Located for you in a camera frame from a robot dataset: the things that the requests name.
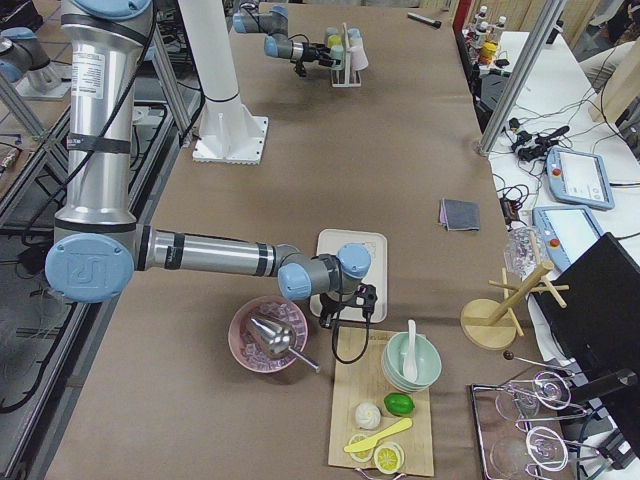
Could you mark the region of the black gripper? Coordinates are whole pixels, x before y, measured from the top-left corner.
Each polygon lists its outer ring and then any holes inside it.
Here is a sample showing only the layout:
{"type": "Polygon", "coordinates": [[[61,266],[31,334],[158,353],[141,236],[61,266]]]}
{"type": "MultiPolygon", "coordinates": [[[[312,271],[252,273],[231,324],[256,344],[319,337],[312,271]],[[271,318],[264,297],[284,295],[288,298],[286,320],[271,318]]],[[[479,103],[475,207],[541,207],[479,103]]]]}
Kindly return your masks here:
{"type": "MultiPolygon", "coordinates": [[[[319,324],[322,328],[331,329],[340,313],[340,301],[334,300],[328,294],[319,296],[321,312],[319,324]]],[[[377,303],[377,289],[372,284],[361,283],[355,294],[355,305],[364,313],[374,313],[377,303]]]]}
{"type": "Polygon", "coordinates": [[[331,47],[322,43],[303,43],[303,62],[318,62],[321,66],[333,69],[335,61],[325,57],[325,52],[330,52],[331,47]]]}

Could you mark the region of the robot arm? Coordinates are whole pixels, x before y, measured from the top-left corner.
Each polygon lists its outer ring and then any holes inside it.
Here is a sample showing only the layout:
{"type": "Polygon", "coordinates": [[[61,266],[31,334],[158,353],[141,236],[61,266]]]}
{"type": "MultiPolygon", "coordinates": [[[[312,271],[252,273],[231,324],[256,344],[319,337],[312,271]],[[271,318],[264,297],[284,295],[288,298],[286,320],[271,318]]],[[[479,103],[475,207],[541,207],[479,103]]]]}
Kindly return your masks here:
{"type": "Polygon", "coordinates": [[[144,190],[141,213],[132,213],[133,86],[148,49],[159,43],[155,20],[150,1],[62,5],[73,48],[69,176],[45,260],[49,285],[69,300],[101,303],[120,295],[135,272],[155,267],[274,277],[287,299],[319,297],[323,327],[336,325],[346,307],[370,319],[377,296],[364,281],[371,258],[362,245],[308,257],[287,244],[156,229],[150,221],[167,168],[144,190]]]}
{"type": "Polygon", "coordinates": [[[260,33],[265,35],[264,53],[268,57],[280,58],[293,63],[298,76],[304,77],[305,62],[317,62],[331,69],[341,66],[341,58],[331,56],[331,49],[322,43],[294,41],[288,33],[288,11],[284,6],[273,6],[266,13],[258,12],[257,2],[244,2],[233,15],[233,28],[237,33],[260,33]]]}

